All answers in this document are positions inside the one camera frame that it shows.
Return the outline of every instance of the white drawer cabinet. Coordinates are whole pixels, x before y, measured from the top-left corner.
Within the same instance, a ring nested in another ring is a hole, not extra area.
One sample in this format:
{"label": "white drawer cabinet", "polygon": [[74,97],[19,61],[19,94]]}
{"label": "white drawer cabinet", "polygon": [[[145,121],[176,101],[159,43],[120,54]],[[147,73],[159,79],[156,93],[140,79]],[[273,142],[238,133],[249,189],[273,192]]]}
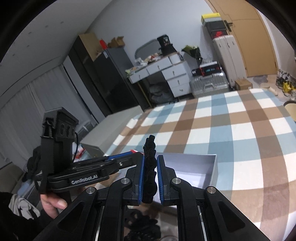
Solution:
{"label": "white drawer cabinet", "polygon": [[179,87],[186,83],[189,83],[189,76],[187,74],[168,80],[170,88]]}
{"label": "white drawer cabinet", "polygon": [[169,80],[169,79],[172,79],[172,78],[175,78],[179,75],[183,75],[183,74],[190,74],[190,67],[188,66],[188,63],[185,61],[185,62],[182,62],[180,64],[177,64],[177,65],[174,65],[168,69],[164,69],[162,71],[163,73],[163,76],[166,80]]}
{"label": "white drawer cabinet", "polygon": [[174,97],[179,97],[179,96],[187,95],[187,94],[191,93],[189,83],[180,85],[178,87],[171,88],[171,91],[172,91]]}
{"label": "white drawer cabinet", "polygon": [[163,70],[165,68],[168,68],[172,66],[172,63],[170,61],[170,59],[168,57],[166,58],[163,58],[159,61],[156,61],[155,63],[153,64],[149,64],[146,69],[148,71],[149,74],[154,74],[160,70]]}
{"label": "white drawer cabinet", "polygon": [[134,73],[129,78],[130,78],[131,83],[134,84],[134,83],[136,83],[136,82],[138,82],[138,81],[140,81],[140,80],[142,80],[142,79],[144,79],[144,78],[146,78],[148,76],[149,76],[149,73],[148,73],[147,69],[145,68],[145,69],[142,69],[142,70]]}

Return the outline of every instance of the wooden door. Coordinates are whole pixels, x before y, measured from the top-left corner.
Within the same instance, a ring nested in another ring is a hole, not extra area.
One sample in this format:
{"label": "wooden door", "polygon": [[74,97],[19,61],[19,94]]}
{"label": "wooden door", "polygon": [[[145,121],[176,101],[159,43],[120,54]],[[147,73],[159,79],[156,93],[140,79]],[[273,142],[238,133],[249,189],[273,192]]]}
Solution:
{"label": "wooden door", "polygon": [[207,0],[230,25],[242,54],[247,76],[277,73],[275,52],[269,33],[257,10],[245,0]]}

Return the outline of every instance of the ceiling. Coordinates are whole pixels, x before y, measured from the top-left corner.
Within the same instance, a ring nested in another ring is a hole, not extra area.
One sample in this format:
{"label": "ceiling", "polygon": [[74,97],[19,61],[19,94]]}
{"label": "ceiling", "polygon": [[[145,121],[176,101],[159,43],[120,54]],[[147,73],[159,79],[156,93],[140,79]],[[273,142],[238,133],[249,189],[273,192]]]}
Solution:
{"label": "ceiling", "polygon": [[17,91],[61,64],[111,0],[57,0],[19,34],[0,63],[0,107]]}

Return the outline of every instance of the bed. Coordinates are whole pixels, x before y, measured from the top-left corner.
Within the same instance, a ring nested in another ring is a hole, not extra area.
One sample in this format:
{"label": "bed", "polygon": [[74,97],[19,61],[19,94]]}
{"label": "bed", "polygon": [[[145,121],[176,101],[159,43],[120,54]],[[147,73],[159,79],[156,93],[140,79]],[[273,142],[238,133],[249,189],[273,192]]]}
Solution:
{"label": "bed", "polygon": [[296,124],[270,92],[234,91],[156,107],[132,118],[107,150],[217,154],[216,187],[271,241],[296,223]]}

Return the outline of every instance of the human hand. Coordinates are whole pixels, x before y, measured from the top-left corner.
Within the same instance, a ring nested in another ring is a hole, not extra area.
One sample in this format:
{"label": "human hand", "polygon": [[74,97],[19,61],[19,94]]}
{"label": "human hand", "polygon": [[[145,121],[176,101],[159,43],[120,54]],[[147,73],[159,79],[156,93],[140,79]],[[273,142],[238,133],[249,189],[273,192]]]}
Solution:
{"label": "human hand", "polygon": [[40,194],[41,204],[44,211],[51,217],[56,218],[59,213],[57,208],[64,210],[67,207],[67,202],[53,192]]}

